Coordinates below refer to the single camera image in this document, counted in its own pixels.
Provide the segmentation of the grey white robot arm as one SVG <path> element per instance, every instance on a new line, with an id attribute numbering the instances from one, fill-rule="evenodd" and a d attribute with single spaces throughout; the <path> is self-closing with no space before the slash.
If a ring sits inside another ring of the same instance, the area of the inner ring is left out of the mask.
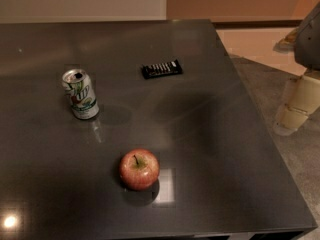
<path id="1" fill-rule="evenodd" d="M 274 131 L 289 136 L 320 107 L 320 2 L 274 50 L 292 52 L 295 62 L 306 68 L 301 76 L 286 82 L 283 101 L 276 113 Z"/>

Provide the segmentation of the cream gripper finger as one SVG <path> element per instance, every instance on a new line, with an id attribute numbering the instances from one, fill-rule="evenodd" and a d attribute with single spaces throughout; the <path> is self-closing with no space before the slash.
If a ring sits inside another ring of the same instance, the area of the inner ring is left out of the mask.
<path id="1" fill-rule="evenodd" d="M 290 78 L 282 96 L 273 130 L 280 136 L 296 132 L 320 107 L 320 71 L 307 70 L 299 77 Z"/>

